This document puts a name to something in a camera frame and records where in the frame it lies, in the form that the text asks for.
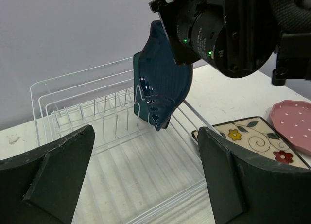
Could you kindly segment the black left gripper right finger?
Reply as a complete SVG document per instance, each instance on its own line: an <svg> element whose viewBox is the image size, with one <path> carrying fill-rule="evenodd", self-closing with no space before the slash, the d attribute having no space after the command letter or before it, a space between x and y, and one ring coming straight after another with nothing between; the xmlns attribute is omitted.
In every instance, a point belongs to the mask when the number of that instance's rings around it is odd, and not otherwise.
<svg viewBox="0 0 311 224"><path fill-rule="evenodd" d="M207 127L198 145L215 223L310 223L309 169L263 157Z"/></svg>

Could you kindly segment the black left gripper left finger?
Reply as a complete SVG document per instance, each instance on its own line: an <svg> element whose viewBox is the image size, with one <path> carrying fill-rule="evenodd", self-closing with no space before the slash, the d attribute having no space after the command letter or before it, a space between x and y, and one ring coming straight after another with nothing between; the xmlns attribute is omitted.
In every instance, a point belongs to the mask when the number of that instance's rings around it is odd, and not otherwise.
<svg viewBox="0 0 311 224"><path fill-rule="evenodd" d="M70 224L95 141L91 125L0 162L2 224Z"/></svg>

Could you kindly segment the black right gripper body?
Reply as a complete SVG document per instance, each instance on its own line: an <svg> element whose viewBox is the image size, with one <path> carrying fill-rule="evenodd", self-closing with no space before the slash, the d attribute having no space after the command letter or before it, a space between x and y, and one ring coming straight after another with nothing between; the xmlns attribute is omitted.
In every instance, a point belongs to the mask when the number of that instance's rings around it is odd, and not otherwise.
<svg viewBox="0 0 311 224"><path fill-rule="evenodd" d="M216 65L217 50L226 50L222 7L206 0L153 0L149 6L160 17L177 65Z"/></svg>

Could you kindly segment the dark blue leaf plate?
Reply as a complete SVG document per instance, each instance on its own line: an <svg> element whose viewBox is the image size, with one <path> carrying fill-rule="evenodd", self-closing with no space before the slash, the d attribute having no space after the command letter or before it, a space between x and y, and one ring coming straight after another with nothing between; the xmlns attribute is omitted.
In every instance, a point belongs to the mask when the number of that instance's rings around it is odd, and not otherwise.
<svg viewBox="0 0 311 224"><path fill-rule="evenodd" d="M148 123L157 131L168 127L171 115L185 100L192 83L193 66L177 65L159 20L138 61L140 88L148 108Z"/></svg>

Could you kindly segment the teal leaf-shaped plate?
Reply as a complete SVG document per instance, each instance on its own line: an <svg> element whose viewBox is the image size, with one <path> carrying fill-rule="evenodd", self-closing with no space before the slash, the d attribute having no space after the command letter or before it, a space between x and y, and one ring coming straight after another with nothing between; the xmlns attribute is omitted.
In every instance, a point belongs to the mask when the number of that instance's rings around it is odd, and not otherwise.
<svg viewBox="0 0 311 224"><path fill-rule="evenodd" d="M143 100L142 91L140 88L140 79L138 74L138 61L141 52L137 52L133 56L133 81L134 81L134 113L144 120L148 121L148 108Z"/></svg>

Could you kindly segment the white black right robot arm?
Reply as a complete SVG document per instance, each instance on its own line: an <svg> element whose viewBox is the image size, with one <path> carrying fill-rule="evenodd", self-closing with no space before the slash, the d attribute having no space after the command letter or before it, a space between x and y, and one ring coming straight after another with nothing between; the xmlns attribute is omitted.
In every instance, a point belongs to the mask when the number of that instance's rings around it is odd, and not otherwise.
<svg viewBox="0 0 311 224"><path fill-rule="evenodd" d="M311 78L311 0L153 0L179 65L242 78L275 53L272 84Z"/></svg>

